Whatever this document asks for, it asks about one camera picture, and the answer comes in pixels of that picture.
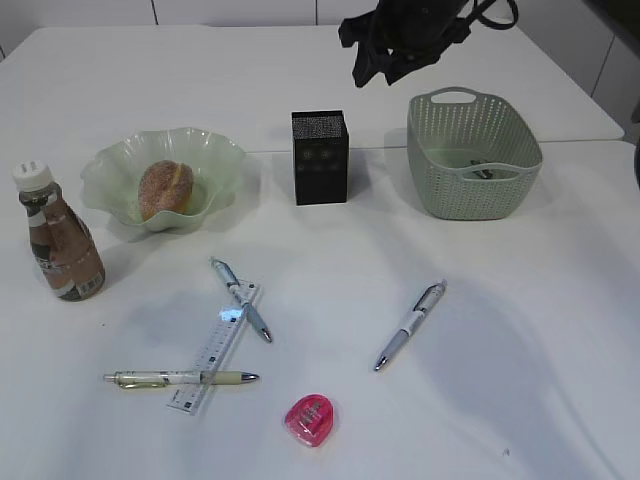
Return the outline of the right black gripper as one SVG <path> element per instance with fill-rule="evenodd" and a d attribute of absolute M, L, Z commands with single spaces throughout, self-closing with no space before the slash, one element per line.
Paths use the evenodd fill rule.
<path fill-rule="evenodd" d="M 363 88 L 384 73 L 391 86 L 414 71 L 439 61 L 453 44 L 470 35 L 470 22 L 460 15 L 464 1 L 380 1 L 363 15 L 342 21 L 338 34 L 343 47 L 357 44 L 352 71 Z"/>

